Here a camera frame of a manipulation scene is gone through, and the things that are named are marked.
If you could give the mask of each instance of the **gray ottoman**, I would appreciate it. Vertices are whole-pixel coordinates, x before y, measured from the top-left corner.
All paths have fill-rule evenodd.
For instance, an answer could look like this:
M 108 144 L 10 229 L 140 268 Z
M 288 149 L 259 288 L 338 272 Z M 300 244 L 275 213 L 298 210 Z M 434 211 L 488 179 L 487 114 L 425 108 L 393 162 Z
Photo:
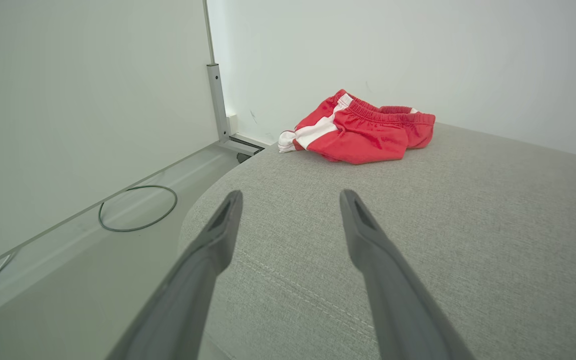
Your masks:
M 206 338 L 233 359 L 379 359 L 339 192 L 356 191 L 478 359 L 576 360 L 576 155 L 437 124 L 400 161 L 267 148 L 195 203 L 180 251 L 224 196 L 244 210 Z

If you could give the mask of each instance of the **elastic waistband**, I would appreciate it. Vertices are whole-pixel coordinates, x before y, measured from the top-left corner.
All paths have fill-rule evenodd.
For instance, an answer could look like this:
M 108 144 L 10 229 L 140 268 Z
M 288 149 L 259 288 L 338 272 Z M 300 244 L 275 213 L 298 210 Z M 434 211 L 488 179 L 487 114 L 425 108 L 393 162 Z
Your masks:
M 335 101 L 344 101 L 343 98 L 350 97 L 352 101 L 347 105 L 347 109 L 366 120 L 378 123 L 414 123 L 434 125 L 435 116 L 414 110 L 406 106 L 382 106 L 375 107 L 360 98 L 349 94 L 341 89 L 334 94 Z

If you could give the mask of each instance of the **red shorts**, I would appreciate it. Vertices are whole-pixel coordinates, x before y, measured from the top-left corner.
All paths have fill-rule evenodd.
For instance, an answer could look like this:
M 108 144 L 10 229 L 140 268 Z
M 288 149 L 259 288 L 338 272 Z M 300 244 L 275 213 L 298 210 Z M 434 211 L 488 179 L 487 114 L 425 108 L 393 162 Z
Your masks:
M 279 152 L 308 150 L 331 162 L 364 164 L 399 160 L 406 149 L 425 148 L 435 116 L 412 107 L 375 107 L 345 90 L 327 98 L 294 131 L 279 136 Z

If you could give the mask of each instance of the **red fabric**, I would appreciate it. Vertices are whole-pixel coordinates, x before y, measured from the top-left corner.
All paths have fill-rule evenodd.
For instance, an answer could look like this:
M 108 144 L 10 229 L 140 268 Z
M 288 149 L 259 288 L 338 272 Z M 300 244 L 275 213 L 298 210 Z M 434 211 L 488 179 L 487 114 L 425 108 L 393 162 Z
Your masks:
M 322 102 L 315 111 L 295 127 L 313 126 L 323 117 L 330 117 L 340 98 L 347 92 L 339 90 Z M 336 131 L 330 131 L 311 142 L 307 149 L 320 153 L 331 162 L 365 164 L 399 160 L 406 149 L 425 148 L 433 138 L 435 116 L 423 112 L 410 113 L 411 107 L 382 106 L 352 98 L 345 109 L 334 113 Z M 299 137 L 293 140 L 297 150 L 304 148 Z

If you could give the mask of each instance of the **floor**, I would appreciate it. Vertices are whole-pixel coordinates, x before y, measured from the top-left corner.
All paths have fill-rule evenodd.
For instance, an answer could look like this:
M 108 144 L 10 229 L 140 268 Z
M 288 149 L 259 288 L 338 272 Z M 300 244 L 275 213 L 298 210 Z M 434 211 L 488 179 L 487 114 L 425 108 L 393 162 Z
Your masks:
M 94 232 L 93 246 L 0 307 L 0 359 L 105 358 L 178 259 L 181 224 L 190 207 L 237 165 L 232 153 L 227 164 L 178 184 L 178 205 L 151 227 Z M 171 202 L 168 197 L 144 203 L 142 216 L 121 225 L 156 219 Z M 203 353 L 210 353 L 205 347 Z

